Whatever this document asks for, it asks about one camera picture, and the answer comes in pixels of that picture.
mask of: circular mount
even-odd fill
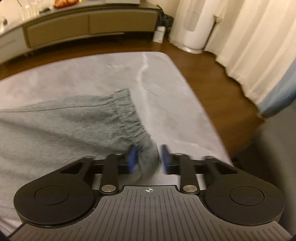
[[[90,186],[72,174],[49,174],[22,186],[14,206],[24,222],[61,225],[77,220],[93,206]]]
[[[264,200],[263,193],[254,187],[240,186],[230,191],[230,198],[238,204],[254,206]]]
[[[186,185],[183,187],[183,190],[185,192],[196,192],[197,191],[197,187],[194,185]]]
[[[115,190],[116,190],[116,187],[111,184],[107,184],[107,185],[102,186],[102,191],[104,191],[104,192],[114,192]]]
[[[204,202],[221,219],[245,226],[278,221],[285,207],[277,187],[243,171],[220,175],[206,189]]]
[[[44,205],[56,205],[66,201],[68,197],[68,190],[61,186],[47,186],[35,193],[35,200]]]

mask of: wooden floor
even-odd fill
[[[149,43],[137,35],[126,36],[121,44],[115,37],[62,43],[0,65],[0,80],[59,60],[128,51],[160,51],[173,60],[211,118],[230,156],[244,147],[254,130],[263,123],[263,119],[257,116],[256,106],[244,97],[240,85],[226,76],[213,54],[190,54],[171,45],[167,39],[162,44]]]

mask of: blue curtain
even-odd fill
[[[296,60],[280,82],[258,105],[263,116],[269,117],[287,107],[296,98]]]

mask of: black cable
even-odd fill
[[[0,0],[1,1],[1,0]],[[21,6],[21,8],[22,8],[22,5],[20,4],[20,2],[19,2],[19,0],[17,0],[17,2],[19,3],[19,5]]]

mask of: crosshair symbol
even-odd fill
[[[152,188],[147,188],[145,191],[151,193],[151,192],[154,191],[154,189],[152,189]]]

